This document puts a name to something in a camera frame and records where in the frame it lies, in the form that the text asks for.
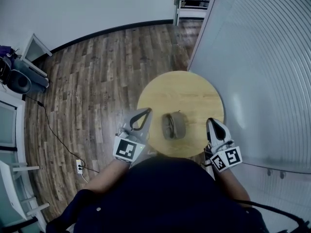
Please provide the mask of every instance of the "black baseboard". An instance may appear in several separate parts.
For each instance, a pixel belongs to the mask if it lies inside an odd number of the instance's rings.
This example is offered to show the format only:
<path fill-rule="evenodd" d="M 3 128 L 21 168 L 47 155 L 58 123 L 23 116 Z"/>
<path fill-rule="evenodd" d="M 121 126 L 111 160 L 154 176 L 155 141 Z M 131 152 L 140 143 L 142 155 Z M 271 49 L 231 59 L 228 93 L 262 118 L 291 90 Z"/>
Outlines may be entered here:
<path fill-rule="evenodd" d="M 202 17 L 180 17 L 179 20 L 204 20 Z"/>
<path fill-rule="evenodd" d="M 0 146 L 0 150 L 4 150 L 4 151 L 17 151 L 17 148 L 12 148 L 12 147 L 3 147 Z"/>
<path fill-rule="evenodd" d="M 111 29 L 105 29 L 105 30 L 101 30 L 95 33 L 91 33 L 88 34 L 86 36 L 80 37 L 78 39 L 75 39 L 73 41 L 70 41 L 66 44 L 63 44 L 55 49 L 53 49 L 51 51 L 51 53 L 55 53 L 58 52 L 62 49 L 65 49 L 73 44 L 77 44 L 81 41 L 85 41 L 85 40 L 89 40 L 90 38 L 93 37 L 97 37 L 106 33 L 112 33 L 112 32 L 116 32 L 116 31 L 120 31 L 120 30 L 126 30 L 126 29 L 132 29 L 132 28 L 139 28 L 139 27 L 145 27 L 145 26 L 153 26 L 153 25 L 161 25 L 161 24 L 172 24 L 173 20 L 172 19 L 168 19 L 168 20 L 156 20 L 156 21 L 144 21 L 144 22 L 138 22 L 138 23 L 132 23 L 132 24 L 127 24 L 127 25 L 123 25 L 123 26 L 119 26 L 119 27 L 115 27 L 115 28 L 111 28 Z"/>

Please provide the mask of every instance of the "person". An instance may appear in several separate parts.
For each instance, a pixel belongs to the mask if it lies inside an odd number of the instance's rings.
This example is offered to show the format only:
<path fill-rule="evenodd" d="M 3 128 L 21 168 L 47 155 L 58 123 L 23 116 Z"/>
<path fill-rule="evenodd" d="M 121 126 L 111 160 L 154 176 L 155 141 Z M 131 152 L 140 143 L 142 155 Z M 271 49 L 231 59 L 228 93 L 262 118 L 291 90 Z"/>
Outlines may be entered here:
<path fill-rule="evenodd" d="M 189 159 L 156 156 L 130 168 L 113 160 L 80 190 L 47 233 L 266 233 L 260 212 L 228 169 L 215 180 Z"/>

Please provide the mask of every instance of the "white wall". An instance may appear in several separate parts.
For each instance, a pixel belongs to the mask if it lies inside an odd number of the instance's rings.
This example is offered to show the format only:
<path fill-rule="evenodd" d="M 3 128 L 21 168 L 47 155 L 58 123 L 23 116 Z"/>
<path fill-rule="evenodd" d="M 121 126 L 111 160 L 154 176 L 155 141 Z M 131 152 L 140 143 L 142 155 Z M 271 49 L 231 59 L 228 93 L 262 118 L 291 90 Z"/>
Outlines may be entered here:
<path fill-rule="evenodd" d="M 311 0 L 215 0 L 190 71 L 210 81 L 243 161 L 311 173 Z M 310 174 L 234 169 L 253 201 L 311 219 Z M 295 223 L 263 212 L 270 232 Z"/>
<path fill-rule="evenodd" d="M 0 0 L 0 45 L 18 48 L 35 33 L 52 50 L 94 32 L 173 14 L 172 0 Z"/>

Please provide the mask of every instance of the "round wooden table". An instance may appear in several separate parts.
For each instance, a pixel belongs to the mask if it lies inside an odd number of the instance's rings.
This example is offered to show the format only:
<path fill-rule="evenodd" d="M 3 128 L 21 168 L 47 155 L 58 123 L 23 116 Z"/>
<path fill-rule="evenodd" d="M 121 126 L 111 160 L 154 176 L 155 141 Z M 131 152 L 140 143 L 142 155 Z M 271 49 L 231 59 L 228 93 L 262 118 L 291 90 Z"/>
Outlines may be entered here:
<path fill-rule="evenodd" d="M 221 98 L 204 78 L 191 72 L 173 71 L 153 79 L 140 95 L 137 108 L 150 107 L 153 118 L 148 143 L 171 157 L 191 157 L 207 145 L 206 121 L 213 117 L 224 120 Z M 186 135 L 166 140 L 162 133 L 162 115 L 180 111 L 186 116 Z"/>

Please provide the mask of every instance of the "dark shirt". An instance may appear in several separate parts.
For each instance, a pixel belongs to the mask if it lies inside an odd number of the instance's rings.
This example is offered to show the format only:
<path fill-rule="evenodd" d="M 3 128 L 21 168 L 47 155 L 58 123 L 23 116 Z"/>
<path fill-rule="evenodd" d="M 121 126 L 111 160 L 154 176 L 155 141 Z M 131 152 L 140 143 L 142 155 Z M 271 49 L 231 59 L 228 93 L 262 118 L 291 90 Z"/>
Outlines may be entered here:
<path fill-rule="evenodd" d="M 107 193 L 81 190 L 47 226 L 62 232 L 268 232 L 260 212 L 242 208 L 195 162 L 155 157 L 137 164 Z"/>

